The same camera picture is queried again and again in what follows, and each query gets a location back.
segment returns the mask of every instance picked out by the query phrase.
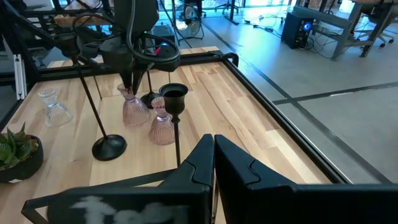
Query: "black candlestick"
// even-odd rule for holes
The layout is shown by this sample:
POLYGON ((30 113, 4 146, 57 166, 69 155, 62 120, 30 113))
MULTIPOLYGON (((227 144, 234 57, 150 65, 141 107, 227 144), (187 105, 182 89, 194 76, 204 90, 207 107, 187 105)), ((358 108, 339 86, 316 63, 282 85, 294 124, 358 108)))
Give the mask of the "black candlestick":
POLYGON ((148 76, 148 84, 149 84, 149 93, 145 94, 144 96, 141 97, 142 102, 145 103, 145 105, 149 108, 149 109, 154 109, 152 107, 152 100, 154 100, 155 98, 160 97, 160 94, 158 93, 154 93, 152 91, 152 83, 150 82, 150 75, 149 75, 149 71, 147 72, 147 76, 148 76))
POLYGON ((180 118, 178 116, 185 109, 184 98, 188 93, 188 87, 180 83, 169 83, 162 86, 159 93, 164 98, 166 112, 172 115, 172 122, 174 124, 174 136, 175 136, 175 153, 177 156, 177 166, 181 164, 180 158, 180 138, 178 132, 178 123, 180 118))
POLYGON ((92 153, 95 159, 99 161, 110 161, 119 157, 127 148, 126 140, 117 134, 107 135, 105 133, 104 126, 102 125, 101 118, 95 108, 93 98, 91 97, 90 91, 87 87, 86 80, 81 72, 80 63, 77 57, 80 53, 79 48, 76 44, 76 34, 61 34, 54 37, 55 41, 62 45, 62 54, 68 58, 72 59, 73 66, 77 68, 81 84, 87 94, 88 101, 90 102, 91 109, 94 112, 95 118, 98 122, 99 128, 103 134, 103 137, 98 139, 92 148, 92 153))

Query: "butcher block table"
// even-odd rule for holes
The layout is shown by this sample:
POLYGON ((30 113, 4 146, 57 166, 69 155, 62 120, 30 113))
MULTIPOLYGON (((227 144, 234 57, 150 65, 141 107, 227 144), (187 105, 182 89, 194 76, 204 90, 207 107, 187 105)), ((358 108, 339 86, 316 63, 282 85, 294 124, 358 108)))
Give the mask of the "butcher block table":
MULTIPOLYGON (((182 50, 182 53, 207 50, 217 48, 182 50)), ((58 61, 52 62, 50 67, 71 64, 71 61, 58 61)), ((253 72, 245 68, 244 62, 241 65, 243 73, 253 72)), ((175 145, 157 146, 149 141, 148 132, 154 112, 151 110, 150 120, 140 126, 123 125, 124 98, 116 89, 121 83, 119 75, 96 78, 102 101, 93 77, 87 77, 86 81, 104 128, 108 134, 119 134, 125 138, 126 151, 108 162, 93 158, 91 147, 102 135, 78 78, 37 83, 7 127, 17 131, 26 122, 27 133, 38 136, 42 141, 44 163, 30 179, 0 185, 1 224, 30 223, 21 215, 21 208, 26 200, 32 198, 176 168, 175 145), (56 128, 46 126, 45 104, 37 95, 44 88, 56 89, 59 101, 74 114, 71 122, 56 128)), ((204 134, 222 134, 296 183, 330 183, 223 63, 181 66, 170 75, 151 70, 151 80, 155 90, 169 82, 183 83, 189 89, 185 97, 185 111, 180 115, 182 160, 204 134)), ((148 91, 147 77, 143 77, 137 95, 142 96, 148 91)), ((218 205, 216 222, 224 223, 221 202, 218 205)), ((38 211, 45 217, 44 208, 38 211)))

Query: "ribbed glass vase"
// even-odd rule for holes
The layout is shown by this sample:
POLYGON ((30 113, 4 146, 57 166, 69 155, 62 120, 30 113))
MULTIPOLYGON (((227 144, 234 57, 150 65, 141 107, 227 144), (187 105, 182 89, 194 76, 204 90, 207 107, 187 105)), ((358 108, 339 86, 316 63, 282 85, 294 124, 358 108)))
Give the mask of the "ribbed glass vase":
POLYGON ((57 92, 54 89, 44 89, 39 92, 39 96, 47 106, 45 109, 45 123, 47 126, 61 126, 73 119, 73 115, 68 111, 68 108, 57 101, 57 92))
POLYGON ((125 88, 123 83, 118 85, 118 90, 125 99, 123 104, 123 123, 128 126, 137 126, 145 123, 150 118, 147 106, 132 93, 132 87, 125 88))
POLYGON ((171 122, 172 117, 166 112, 163 97, 152 100, 155 110, 154 118, 149 131, 149 140, 157 145, 168 145, 174 142, 174 126, 171 122))

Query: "succulent plant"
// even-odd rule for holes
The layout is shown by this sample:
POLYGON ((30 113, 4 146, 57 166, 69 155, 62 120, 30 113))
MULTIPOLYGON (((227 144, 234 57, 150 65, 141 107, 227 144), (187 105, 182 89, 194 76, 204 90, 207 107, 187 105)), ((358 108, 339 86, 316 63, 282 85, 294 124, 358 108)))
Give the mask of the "succulent plant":
POLYGON ((36 139, 25 133, 25 123, 15 134, 7 128, 7 134, 0 134, 0 171, 25 161, 38 147, 36 139))

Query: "wooden tabletop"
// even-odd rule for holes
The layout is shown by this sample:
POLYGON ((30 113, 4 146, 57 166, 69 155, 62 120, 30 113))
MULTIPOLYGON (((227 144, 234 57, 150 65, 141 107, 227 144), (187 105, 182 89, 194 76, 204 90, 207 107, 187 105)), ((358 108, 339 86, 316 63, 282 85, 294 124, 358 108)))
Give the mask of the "wooden tabletop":
MULTIPOLYGON (((206 50, 216 48, 182 52, 189 54, 206 50)), ((240 63, 243 73, 254 74, 244 62, 240 63)), ((62 61, 53 62, 50 66, 71 64, 62 61)), ((155 90, 169 82, 183 83, 189 88, 185 98, 186 108, 180 116, 182 160, 204 134, 223 134, 294 182, 329 183, 301 148, 221 62, 181 66, 170 76, 167 72, 152 70, 151 79, 155 90)), ((91 147, 101 137, 101 132, 78 78, 37 83, 7 127, 17 131, 26 122, 27 133, 38 136, 43 143, 44 163, 28 180, 18 184, 0 184, 2 224, 30 223, 21 215, 21 208, 31 198, 59 193, 72 187, 103 184, 176 168, 174 144, 156 146, 149 142, 148 132, 154 112, 151 111, 152 116, 146 123, 138 127, 126 127, 122 122, 124 98, 116 89, 121 83, 119 75, 98 76, 97 80, 102 101, 93 78, 86 78, 106 132, 119 134, 126 139, 128 145, 125 153, 108 162, 93 158, 91 147), (71 122, 57 128, 46 126, 45 104, 37 95, 44 88, 56 89, 59 101, 74 114, 71 122)), ((148 91, 147 77, 144 77, 137 95, 142 96, 148 91)), ((217 223, 224 222, 220 208, 217 223)))

